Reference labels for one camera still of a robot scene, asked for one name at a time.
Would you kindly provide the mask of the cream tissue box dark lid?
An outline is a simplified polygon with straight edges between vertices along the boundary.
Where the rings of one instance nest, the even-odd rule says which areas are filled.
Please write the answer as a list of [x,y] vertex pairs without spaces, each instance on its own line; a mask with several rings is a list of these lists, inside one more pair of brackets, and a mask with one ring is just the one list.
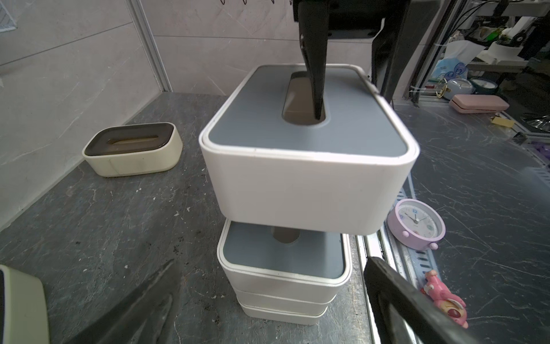
[[50,342],[42,282],[6,265],[1,266],[1,342]]

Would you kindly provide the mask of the white tissue box grey top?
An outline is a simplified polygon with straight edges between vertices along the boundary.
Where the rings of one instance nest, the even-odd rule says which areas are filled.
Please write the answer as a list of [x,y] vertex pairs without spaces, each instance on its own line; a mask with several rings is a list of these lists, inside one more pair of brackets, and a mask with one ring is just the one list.
[[218,261],[238,291],[313,303],[327,303],[349,281],[349,237],[300,230],[291,243],[275,239],[273,227],[226,220]]

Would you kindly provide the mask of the cream tissue box brown lid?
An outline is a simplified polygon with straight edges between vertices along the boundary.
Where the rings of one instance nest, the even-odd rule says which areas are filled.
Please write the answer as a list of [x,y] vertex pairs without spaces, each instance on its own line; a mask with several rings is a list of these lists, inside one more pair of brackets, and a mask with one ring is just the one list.
[[106,128],[83,148],[84,160],[106,178],[165,172],[177,165],[183,141],[173,123]]

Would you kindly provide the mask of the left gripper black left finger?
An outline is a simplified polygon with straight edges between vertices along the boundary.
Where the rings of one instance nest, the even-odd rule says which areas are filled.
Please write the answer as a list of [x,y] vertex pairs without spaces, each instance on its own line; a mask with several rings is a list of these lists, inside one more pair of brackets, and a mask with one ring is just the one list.
[[166,262],[114,308],[69,343],[166,343],[180,299],[180,267]]

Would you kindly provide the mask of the white tissue box wooden lid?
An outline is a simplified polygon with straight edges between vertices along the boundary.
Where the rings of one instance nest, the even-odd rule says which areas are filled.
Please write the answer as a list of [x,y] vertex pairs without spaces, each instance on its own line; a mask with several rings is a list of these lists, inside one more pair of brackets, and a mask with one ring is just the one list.
[[246,307],[311,316],[321,315],[336,298],[333,297],[327,302],[318,303],[243,292],[240,290],[234,290],[234,292],[238,301]]

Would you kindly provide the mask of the white tissue box grey lid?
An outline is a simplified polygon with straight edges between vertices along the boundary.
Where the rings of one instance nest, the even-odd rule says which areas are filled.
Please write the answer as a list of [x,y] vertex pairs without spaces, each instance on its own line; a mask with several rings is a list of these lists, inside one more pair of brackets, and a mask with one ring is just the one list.
[[385,221],[420,147],[365,72],[329,64],[325,119],[284,119],[303,64],[256,67],[202,130],[222,214],[234,222],[369,235]]

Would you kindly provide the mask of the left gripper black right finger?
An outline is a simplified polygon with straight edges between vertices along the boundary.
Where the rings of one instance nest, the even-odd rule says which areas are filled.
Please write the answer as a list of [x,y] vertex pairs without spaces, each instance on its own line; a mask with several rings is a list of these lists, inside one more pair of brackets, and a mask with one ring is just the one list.
[[383,259],[368,257],[364,279],[381,343],[409,343],[406,325],[423,343],[480,342],[437,310]]

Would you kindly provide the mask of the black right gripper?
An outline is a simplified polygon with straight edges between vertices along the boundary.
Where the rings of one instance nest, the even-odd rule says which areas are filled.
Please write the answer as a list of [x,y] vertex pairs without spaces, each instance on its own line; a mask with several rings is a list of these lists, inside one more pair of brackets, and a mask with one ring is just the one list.
[[293,1],[292,9],[317,120],[322,117],[327,40],[376,36],[372,83],[385,100],[392,100],[406,60],[413,53],[411,1]]

